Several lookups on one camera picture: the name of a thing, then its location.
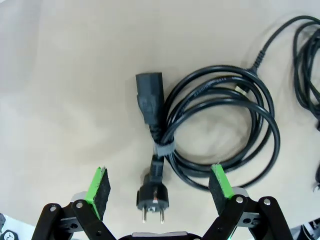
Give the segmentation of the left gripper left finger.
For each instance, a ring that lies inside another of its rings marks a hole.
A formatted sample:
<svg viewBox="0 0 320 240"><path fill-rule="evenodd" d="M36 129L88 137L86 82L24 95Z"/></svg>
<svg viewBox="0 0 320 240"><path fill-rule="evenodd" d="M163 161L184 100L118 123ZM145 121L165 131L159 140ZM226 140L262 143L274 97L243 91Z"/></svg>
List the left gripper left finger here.
<svg viewBox="0 0 320 240"><path fill-rule="evenodd" d="M114 240L103 223L111 186L108 171L98 167L84 198L61 207L48 203L35 226L33 240L70 240L74 233L84 232L90 240Z"/></svg>

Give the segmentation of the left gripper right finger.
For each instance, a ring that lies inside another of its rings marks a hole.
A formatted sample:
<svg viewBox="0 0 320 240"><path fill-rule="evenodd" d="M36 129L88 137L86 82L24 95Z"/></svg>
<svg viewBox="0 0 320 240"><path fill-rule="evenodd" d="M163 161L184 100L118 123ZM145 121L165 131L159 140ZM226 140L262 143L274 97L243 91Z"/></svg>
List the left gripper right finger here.
<svg viewBox="0 0 320 240"><path fill-rule="evenodd" d="M272 196L254 201L244 188L231 187L220 164L210 168L208 189L218 217L204 240L231 240L238 227L247 228L255 240L293 239L278 201Z"/></svg>

